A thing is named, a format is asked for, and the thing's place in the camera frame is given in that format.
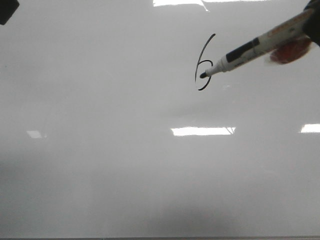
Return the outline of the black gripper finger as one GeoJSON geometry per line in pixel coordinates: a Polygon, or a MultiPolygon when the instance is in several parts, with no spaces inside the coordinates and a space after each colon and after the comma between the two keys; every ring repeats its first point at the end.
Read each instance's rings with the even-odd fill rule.
{"type": "Polygon", "coordinates": [[[310,0],[302,12],[310,13],[310,17],[302,27],[303,32],[320,46],[320,0],[310,0]]]}

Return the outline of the black gripper finger at corner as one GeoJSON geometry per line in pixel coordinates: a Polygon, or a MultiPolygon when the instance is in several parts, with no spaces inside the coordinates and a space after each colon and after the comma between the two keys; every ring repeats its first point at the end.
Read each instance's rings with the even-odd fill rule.
{"type": "Polygon", "coordinates": [[[5,25],[18,9],[18,0],[0,0],[0,24],[5,25]]]}

